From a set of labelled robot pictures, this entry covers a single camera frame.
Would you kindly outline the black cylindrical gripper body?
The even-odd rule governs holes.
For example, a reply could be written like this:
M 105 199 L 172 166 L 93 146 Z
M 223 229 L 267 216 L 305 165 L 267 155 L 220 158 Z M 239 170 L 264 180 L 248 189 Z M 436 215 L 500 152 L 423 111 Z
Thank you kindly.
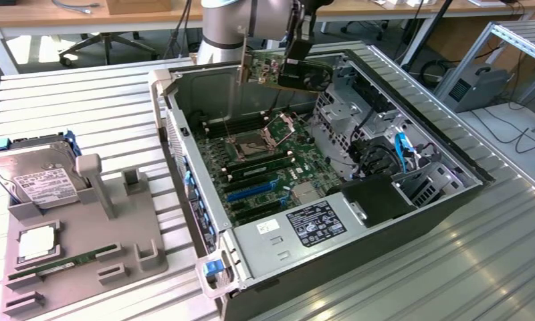
M 316 13 L 318 9 L 330 5 L 334 0 L 300 0 L 305 13 Z

